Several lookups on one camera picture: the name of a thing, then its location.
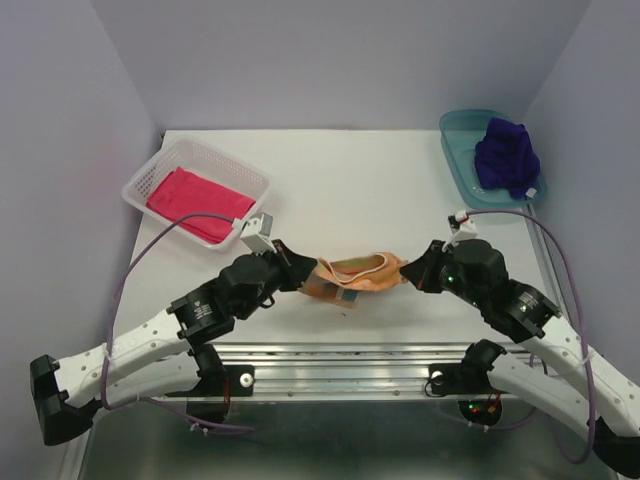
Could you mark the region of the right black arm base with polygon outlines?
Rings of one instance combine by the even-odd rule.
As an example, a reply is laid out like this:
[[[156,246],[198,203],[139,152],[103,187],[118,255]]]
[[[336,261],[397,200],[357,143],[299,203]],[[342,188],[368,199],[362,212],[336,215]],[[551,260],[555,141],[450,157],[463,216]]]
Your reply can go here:
[[[492,386],[488,377],[495,370],[494,363],[506,353],[504,347],[489,340],[473,343],[458,363],[432,364],[423,392],[428,398],[462,396],[458,409],[471,428],[507,430],[498,426],[505,392]]]

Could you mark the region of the teal plastic tray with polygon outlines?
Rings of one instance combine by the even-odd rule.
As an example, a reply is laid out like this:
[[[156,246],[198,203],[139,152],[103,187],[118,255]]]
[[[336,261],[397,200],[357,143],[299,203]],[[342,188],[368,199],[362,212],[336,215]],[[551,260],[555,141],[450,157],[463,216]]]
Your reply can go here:
[[[545,198],[547,184],[528,130],[486,109],[451,111],[439,121],[454,181],[474,209],[515,209]]]

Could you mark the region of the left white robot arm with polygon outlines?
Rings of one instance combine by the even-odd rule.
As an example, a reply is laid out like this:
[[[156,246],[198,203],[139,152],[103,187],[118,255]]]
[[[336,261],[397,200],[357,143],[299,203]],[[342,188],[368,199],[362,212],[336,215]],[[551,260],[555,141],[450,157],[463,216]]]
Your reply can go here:
[[[241,372],[224,367],[214,340],[272,307],[276,292],[300,289],[316,265],[276,240],[263,253],[237,257],[217,277],[101,346],[32,360],[30,389],[44,444],[81,436],[99,409],[195,389],[223,398],[242,390]]]

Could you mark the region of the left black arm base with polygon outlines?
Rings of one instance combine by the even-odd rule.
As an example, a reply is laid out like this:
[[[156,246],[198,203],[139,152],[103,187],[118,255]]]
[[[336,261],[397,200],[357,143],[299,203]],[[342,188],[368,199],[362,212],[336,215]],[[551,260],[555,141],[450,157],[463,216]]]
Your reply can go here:
[[[255,367],[250,364],[225,366],[211,344],[194,347],[188,355],[196,362],[198,382],[193,390],[205,397],[221,397],[224,407],[219,421],[190,418],[192,426],[205,434],[242,435],[254,431],[252,427],[223,423],[230,411],[233,396],[251,397],[255,384]]]

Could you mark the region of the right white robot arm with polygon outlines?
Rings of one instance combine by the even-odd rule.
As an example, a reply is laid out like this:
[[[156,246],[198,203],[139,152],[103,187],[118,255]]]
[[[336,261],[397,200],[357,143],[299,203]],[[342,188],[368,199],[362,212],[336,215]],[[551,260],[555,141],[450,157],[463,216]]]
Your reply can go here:
[[[417,290],[449,292],[555,371],[547,376],[489,340],[470,345],[459,363],[437,364],[438,396],[505,392],[591,441],[591,451],[618,474],[639,476],[639,387],[592,349],[536,288],[509,277],[503,255],[471,239],[433,241],[401,274]]]

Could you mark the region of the orange patterned towel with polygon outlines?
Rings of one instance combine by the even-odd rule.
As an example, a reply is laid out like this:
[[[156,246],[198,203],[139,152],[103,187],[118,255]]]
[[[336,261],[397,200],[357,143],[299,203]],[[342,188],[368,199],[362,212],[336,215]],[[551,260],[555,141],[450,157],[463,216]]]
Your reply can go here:
[[[406,264],[391,252],[338,261],[320,258],[298,291],[323,302],[353,308],[362,292],[379,293],[405,284],[407,280],[400,269]]]

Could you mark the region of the purple towel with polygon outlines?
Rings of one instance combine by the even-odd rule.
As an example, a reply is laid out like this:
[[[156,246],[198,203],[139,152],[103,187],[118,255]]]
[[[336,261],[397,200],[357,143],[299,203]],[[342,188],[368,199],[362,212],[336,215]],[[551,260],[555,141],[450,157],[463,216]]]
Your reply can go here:
[[[489,120],[485,136],[476,144],[474,167],[484,190],[505,189],[515,200],[528,198],[541,174],[525,126],[499,117]]]

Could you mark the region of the pink microfiber towel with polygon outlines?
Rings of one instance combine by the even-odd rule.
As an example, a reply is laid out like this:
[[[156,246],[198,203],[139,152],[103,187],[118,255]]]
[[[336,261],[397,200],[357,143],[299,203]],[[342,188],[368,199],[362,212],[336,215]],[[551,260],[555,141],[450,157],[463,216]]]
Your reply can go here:
[[[215,213],[229,218],[226,221],[192,217],[181,224],[196,237],[219,244],[231,234],[233,220],[244,217],[254,203],[246,195],[178,167],[151,193],[146,206],[171,222],[193,213]]]

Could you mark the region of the aluminium mounting rail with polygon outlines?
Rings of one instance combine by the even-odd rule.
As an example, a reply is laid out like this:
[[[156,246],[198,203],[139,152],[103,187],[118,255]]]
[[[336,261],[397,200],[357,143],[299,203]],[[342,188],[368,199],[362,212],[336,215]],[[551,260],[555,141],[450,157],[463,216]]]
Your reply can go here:
[[[226,366],[254,367],[253,394],[232,401],[416,401],[433,364],[459,362],[463,343],[217,344]]]

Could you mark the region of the white plastic basket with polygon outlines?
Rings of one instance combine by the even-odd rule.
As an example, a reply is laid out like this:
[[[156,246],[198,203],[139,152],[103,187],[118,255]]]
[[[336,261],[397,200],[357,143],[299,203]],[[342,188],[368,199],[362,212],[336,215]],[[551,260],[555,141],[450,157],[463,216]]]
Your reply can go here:
[[[215,213],[234,221],[258,213],[271,184],[271,177],[258,167],[180,135],[133,175],[121,196],[164,225],[192,213]]]

